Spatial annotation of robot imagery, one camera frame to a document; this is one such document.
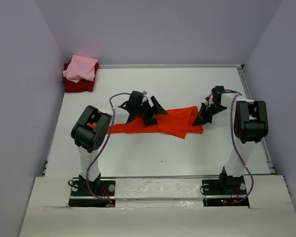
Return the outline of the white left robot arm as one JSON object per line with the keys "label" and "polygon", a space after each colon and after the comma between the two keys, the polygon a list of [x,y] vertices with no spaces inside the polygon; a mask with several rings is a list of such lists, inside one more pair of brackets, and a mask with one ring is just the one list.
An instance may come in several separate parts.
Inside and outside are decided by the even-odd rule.
{"label": "white left robot arm", "polygon": [[109,104],[111,108],[105,110],[87,106],[71,131],[71,138],[78,148],[81,170],[77,184],[69,183],[94,197],[101,183],[98,158],[109,141],[113,126],[129,124],[140,118],[144,126],[149,127],[157,124],[157,115],[168,114],[154,96],[148,99],[146,93],[139,91],[113,95]]}

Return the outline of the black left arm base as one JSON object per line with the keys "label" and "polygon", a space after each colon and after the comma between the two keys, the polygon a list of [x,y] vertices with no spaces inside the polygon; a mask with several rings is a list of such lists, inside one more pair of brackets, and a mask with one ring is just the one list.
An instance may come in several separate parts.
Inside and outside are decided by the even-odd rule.
{"label": "black left arm base", "polygon": [[87,187],[83,189],[77,179],[69,180],[71,192],[68,205],[70,207],[115,207],[115,184],[113,179],[102,179],[98,190],[93,195]]}

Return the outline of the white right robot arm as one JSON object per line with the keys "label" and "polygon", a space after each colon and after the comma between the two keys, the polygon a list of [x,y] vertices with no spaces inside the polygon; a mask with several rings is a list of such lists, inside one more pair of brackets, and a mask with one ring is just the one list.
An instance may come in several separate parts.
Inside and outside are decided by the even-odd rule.
{"label": "white right robot arm", "polygon": [[193,126],[212,123],[213,116],[230,110],[230,134],[233,150],[218,179],[204,180],[201,191],[205,196],[233,196],[247,193],[244,174],[252,150],[268,134],[267,108],[264,101],[242,97],[241,93],[215,86]]}

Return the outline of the orange t shirt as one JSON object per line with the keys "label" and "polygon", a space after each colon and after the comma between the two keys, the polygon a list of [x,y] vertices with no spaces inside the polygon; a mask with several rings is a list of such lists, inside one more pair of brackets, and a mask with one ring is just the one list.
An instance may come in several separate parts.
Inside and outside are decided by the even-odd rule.
{"label": "orange t shirt", "polygon": [[193,123],[198,116],[196,106],[170,109],[166,115],[155,115],[156,124],[145,125],[139,109],[133,113],[121,107],[116,108],[113,126],[108,126],[106,134],[112,133],[165,133],[184,139],[188,133],[202,134],[201,125],[194,126]]}

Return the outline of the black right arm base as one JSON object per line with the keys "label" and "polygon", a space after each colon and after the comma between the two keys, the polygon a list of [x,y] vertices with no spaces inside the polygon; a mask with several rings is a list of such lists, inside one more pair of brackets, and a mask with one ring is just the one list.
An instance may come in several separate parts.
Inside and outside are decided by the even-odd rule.
{"label": "black right arm base", "polygon": [[205,179],[202,180],[200,193],[204,207],[250,206],[245,184],[222,190],[218,179]]}

